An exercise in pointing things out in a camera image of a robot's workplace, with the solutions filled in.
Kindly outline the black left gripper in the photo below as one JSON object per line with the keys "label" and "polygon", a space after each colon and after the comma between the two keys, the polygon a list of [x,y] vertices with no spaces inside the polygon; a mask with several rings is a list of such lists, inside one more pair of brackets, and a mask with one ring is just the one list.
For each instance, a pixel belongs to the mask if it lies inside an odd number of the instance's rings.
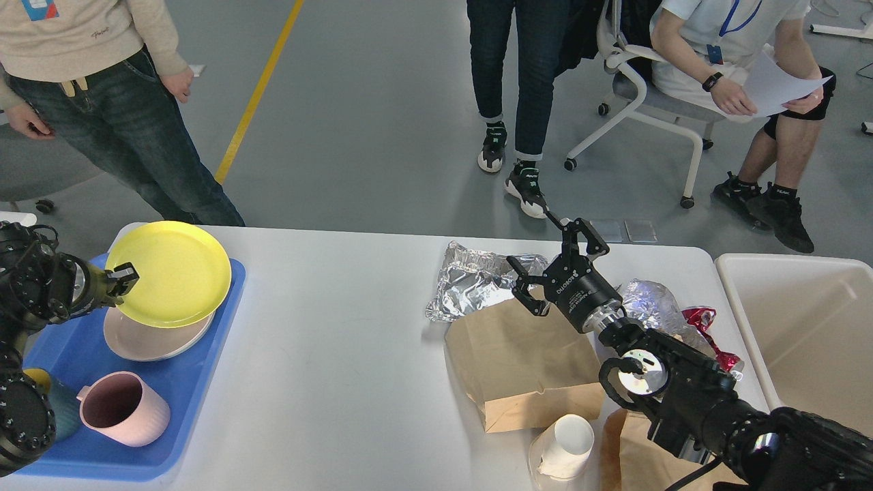
{"label": "black left gripper", "polygon": [[89,262],[75,262],[72,318],[113,306],[113,297],[128,295],[140,280],[133,265],[103,270]]}

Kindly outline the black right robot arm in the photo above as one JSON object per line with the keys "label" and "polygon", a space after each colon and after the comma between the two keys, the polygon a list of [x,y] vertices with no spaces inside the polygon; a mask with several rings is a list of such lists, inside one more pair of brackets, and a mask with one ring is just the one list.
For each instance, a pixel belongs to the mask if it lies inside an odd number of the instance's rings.
{"label": "black right robot arm", "polygon": [[561,253],[542,276],[507,257],[518,274],[512,293],[534,315],[555,306],[577,332],[595,331],[614,349],[598,375],[608,397],[645,414],[658,447],[702,465],[671,489],[726,465],[743,490],[870,490],[870,438],[807,411],[754,409],[716,360],[627,315],[593,267],[609,248],[589,221],[549,220],[563,233]]}

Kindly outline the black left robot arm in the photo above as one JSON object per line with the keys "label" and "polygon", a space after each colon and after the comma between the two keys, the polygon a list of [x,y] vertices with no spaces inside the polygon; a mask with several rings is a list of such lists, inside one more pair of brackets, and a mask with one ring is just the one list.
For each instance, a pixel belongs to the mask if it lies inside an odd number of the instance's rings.
{"label": "black left robot arm", "polygon": [[48,394],[25,375],[29,336],[100,308],[122,304],[139,280],[131,263],[101,269],[57,251],[49,226],[1,227],[1,473],[46,453],[57,434]]}

